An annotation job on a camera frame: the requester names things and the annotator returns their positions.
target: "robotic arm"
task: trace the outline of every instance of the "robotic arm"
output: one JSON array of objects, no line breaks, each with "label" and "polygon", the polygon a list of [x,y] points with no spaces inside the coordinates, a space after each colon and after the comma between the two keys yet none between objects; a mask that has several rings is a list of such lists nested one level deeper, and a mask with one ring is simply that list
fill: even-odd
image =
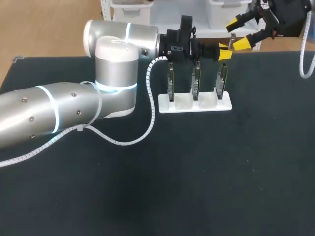
[{"label": "robotic arm", "polygon": [[[232,56],[232,51],[225,45],[202,44],[194,36],[195,32],[190,16],[183,16],[180,29],[168,30],[167,34],[159,34],[158,28],[153,26],[88,21],[83,44],[86,54],[95,58],[95,83],[39,85],[0,95],[0,148],[64,130],[48,143],[51,145],[74,127],[82,129],[83,126],[76,126],[78,124],[89,127],[96,119],[130,114],[136,104],[139,59],[152,61],[147,71],[147,89],[153,114],[148,129],[150,132],[154,122],[154,103],[150,97],[149,76],[155,62],[191,60],[200,70],[200,57],[220,61]],[[199,87],[195,90],[194,99],[198,99],[198,90]],[[125,144],[103,137],[116,144],[129,145],[142,140],[148,132]],[[0,162],[0,167],[7,164],[13,162]]]}]

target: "white tool holder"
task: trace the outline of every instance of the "white tool holder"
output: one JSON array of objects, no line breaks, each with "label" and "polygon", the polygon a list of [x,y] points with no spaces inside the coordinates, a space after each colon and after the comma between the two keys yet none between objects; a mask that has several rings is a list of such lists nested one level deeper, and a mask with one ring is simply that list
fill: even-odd
[{"label": "white tool holder", "polygon": [[228,92],[224,92],[223,98],[218,99],[216,88],[213,92],[200,92],[199,100],[194,101],[192,93],[175,93],[174,101],[170,102],[168,94],[158,96],[158,106],[160,113],[179,112],[214,112],[230,111],[232,103]]}]

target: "white shelf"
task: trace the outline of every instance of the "white shelf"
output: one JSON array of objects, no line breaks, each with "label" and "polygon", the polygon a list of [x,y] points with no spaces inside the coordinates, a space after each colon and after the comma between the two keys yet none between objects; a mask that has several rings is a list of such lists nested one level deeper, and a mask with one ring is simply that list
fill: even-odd
[{"label": "white shelf", "polygon": [[[159,33],[167,30],[178,30],[181,16],[193,17],[193,26],[196,26],[197,38],[229,38],[226,29],[211,29],[206,12],[205,0],[157,0],[151,7],[151,25],[159,28]],[[245,37],[258,32],[255,19],[249,21],[244,27],[234,31],[236,37]]]}]

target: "cable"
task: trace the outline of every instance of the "cable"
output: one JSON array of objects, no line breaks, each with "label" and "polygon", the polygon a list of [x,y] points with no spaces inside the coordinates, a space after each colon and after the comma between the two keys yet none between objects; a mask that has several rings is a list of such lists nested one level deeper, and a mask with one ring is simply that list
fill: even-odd
[{"label": "cable", "polygon": [[304,30],[302,47],[301,47],[301,54],[300,54],[300,75],[303,79],[309,78],[312,75],[314,68],[315,68],[315,54],[314,54],[310,69],[306,74],[304,74],[304,67],[303,67],[303,65],[304,65],[304,52],[305,52],[306,40],[307,40],[307,36],[309,34],[309,29],[310,29],[310,24],[311,24],[311,16],[312,16],[312,12],[310,11],[309,13],[307,13],[307,17],[306,17],[306,24],[305,24],[305,30]]},{"label": "cable", "polygon": [[[148,96],[149,96],[149,100],[150,100],[150,105],[151,105],[151,121],[150,121],[150,125],[149,125],[149,128],[147,129],[147,131],[139,138],[137,138],[136,140],[133,140],[133,141],[130,141],[130,142],[119,142],[119,141],[116,141],[116,140],[113,140],[112,138],[108,137],[107,135],[103,134],[102,132],[100,132],[98,129],[94,128],[93,126],[90,126],[89,124],[94,122],[95,119],[99,116],[100,114],[100,110],[101,110],[101,107],[102,107],[102,99],[100,97],[100,100],[99,100],[99,104],[98,104],[98,110],[97,110],[97,113],[96,113],[96,116],[89,122],[89,124],[81,124],[81,125],[77,125],[77,126],[74,126],[74,127],[71,127],[71,128],[68,128],[64,131],[62,131],[60,134],[56,135],[55,137],[53,137],[51,140],[49,140],[48,142],[46,142],[44,145],[40,146],[39,148],[37,148],[36,150],[32,151],[32,152],[29,152],[28,154],[25,154],[23,156],[19,156],[19,157],[16,157],[16,158],[13,158],[13,159],[10,159],[10,160],[6,160],[6,161],[1,161],[0,162],[0,168],[1,167],[5,167],[5,166],[9,166],[9,165],[13,165],[13,164],[16,164],[16,163],[19,163],[19,162],[22,162],[22,161],[25,161],[25,160],[28,160],[38,154],[40,154],[42,151],[44,151],[46,148],[48,148],[49,146],[51,146],[52,144],[54,144],[56,141],[58,141],[60,138],[62,138],[63,136],[67,135],[68,133],[70,133],[71,131],[73,130],[78,130],[78,131],[82,131],[84,128],[87,128],[93,132],[95,132],[96,134],[98,134],[99,136],[101,136],[102,138],[106,139],[107,141],[110,141],[111,143],[113,144],[116,144],[116,145],[121,145],[121,146],[127,146],[127,145],[132,145],[132,144],[135,144],[135,143],[138,143],[139,141],[145,139],[149,133],[151,132],[152,128],[153,128],[153,125],[154,125],[154,121],[155,121],[155,107],[154,107],[154,101],[153,101],[153,96],[152,96],[152,92],[151,92],[151,87],[150,87],[150,73],[151,73],[151,70],[152,70],[152,67],[155,63],[157,63],[158,61],[163,61],[163,60],[167,60],[167,57],[157,57],[155,58],[148,66],[148,69],[147,69],[147,74],[146,74],[146,84],[147,84],[147,91],[148,91]],[[95,89],[97,90],[97,92],[99,92],[100,94],[100,91],[99,89],[97,88],[97,86],[92,83],[92,82],[81,82],[81,84],[84,84],[84,83],[90,83],[92,84]]]}]

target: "white cable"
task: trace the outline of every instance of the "white cable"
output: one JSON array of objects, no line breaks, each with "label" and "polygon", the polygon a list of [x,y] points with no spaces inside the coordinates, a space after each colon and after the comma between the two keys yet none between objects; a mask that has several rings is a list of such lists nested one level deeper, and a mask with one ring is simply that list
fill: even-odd
[{"label": "white cable", "polygon": [[[153,67],[153,65],[155,63],[157,63],[158,61],[163,61],[163,60],[167,60],[167,57],[157,57],[155,58],[148,66],[147,69],[147,74],[146,74],[146,84],[147,84],[147,91],[148,91],[148,96],[150,99],[150,105],[151,105],[151,122],[149,125],[149,128],[147,129],[147,131],[138,139],[130,141],[130,142],[119,142],[116,140],[113,140],[112,138],[106,136],[105,134],[103,134],[102,132],[100,132],[98,129],[94,128],[93,126],[90,125],[85,125],[85,124],[81,124],[81,125],[77,125],[71,128],[68,128],[66,130],[64,130],[63,132],[61,132],[60,134],[56,135],[55,137],[53,137],[51,140],[49,140],[48,142],[46,142],[44,145],[40,146],[39,148],[37,148],[36,150],[29,152],[26,155],[23,156],[19,156],[10,160],[6,160],[6,161],[1,161],[0,162],[0,168],[1,167],[5,167],[5,166],[9,166],[9,165],[13,165],[16,163],[19,163],[21,161],[25,161],[27,159],[30,159],[36,155],[38,155],[39,153],[41,153],[42,151],[44,151],[46,148],[48,148],[49,146],[51,146],[53,143],[55,143],[56,141],[58,141],[60,138],[62,138],[63,136],[65,136],[66,134],[70,133],[73,130],[82,130],[83,128],[87,128],[93,132],[95,132],[96,134],[98,134],[99,136],[101,136],[102,138],[106,139],[107,141],[110,141],[111,143],[114,143],[116,145],[122,145],[122,146],[127,146],[127,145],[132,145],[135,144],[141,140],[143,140],[144,138],[146,138],[148,136],[148,134],[151,132],[153,125],[154,125],[154,120],[155,120],[155,108],[154,108],[154,101],[153,101],[153,97],[152,97],[152,92],[151,92],[151,87],[150,87],[150,73],[151,73],[151,69]],[[97,118],[99,116],[100,113],[100,109],[102,106],[102,100],[100,99],[99,104],[98,104],[98,110],[97,110],[97,114],[95,116],[95,118]]]},{"label": "white cable", "polygon": [[307,13],[307,17],[306,17],[306,24],[305,24],[305,30],[304,30],[302,48],[301,48],[301,54],[300,54],[300,75],[303,79],[309,78],[312,75],[315,68],[315,54],[314,54],[310,69],[306,74],[304,74],[304,68],[303,68],[304,52],[305,52],[306,40],[309,34],[309,29],[310,29],[310,24],[311,24],[311,16],[312,16],[312,12],[310,11],[309,13]]}]

